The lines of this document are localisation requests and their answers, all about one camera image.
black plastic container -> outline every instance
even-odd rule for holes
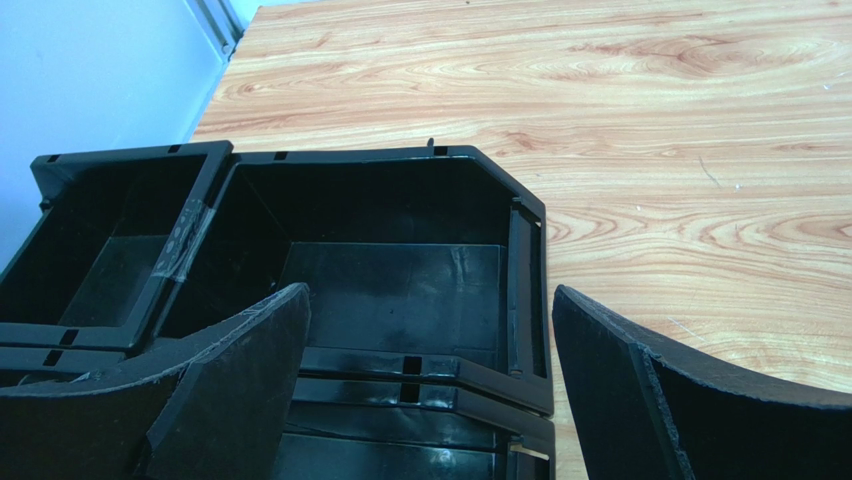
[[[549,421],[463,389],[300,378],[273,478],[553,479]]]
[[[38,157],[43,214],[0,276],[0,344],[141,347],[209,221],[231,149],[212,142]],[[52,351],[40,352],[51,367]]]
[[[159,336],[305,282],[301,375],[445,382],[553,413],[544,205],[485,155],[234,156]]]

clear tape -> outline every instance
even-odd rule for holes
[[[151,272],[153,277],[169,278],[178,283],[186,281],[192,261],[201,248],[204,234],[213,221],[216,210],[209,208],[201,200],[191,200],[184,207],[172,235],[166,241],[165,255]]]

black plastic tray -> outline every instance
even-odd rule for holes
[[[305,282],[301,374],[449,382],[553,413],[544,205],[485,155],[234,157],[159,336]]]
[[[43,214],[0,275],[0,344],[140,347],[209,220],[231,149],[212,142],[38,157]]]
[[[553,424],[464,389],[300,378],[273,478],[553,479]]]

white wall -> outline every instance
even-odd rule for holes
[[[183,143],[224,68],[181,0],[0,0],[0,66],[0,269],[40,215],[35,156]]]

wooden table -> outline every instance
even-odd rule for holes
[[[261,9],[193,140],[476,145],[566,284],[852,392],[852,2],[329,0]],[[560,478],[585,476],[554,350]]]

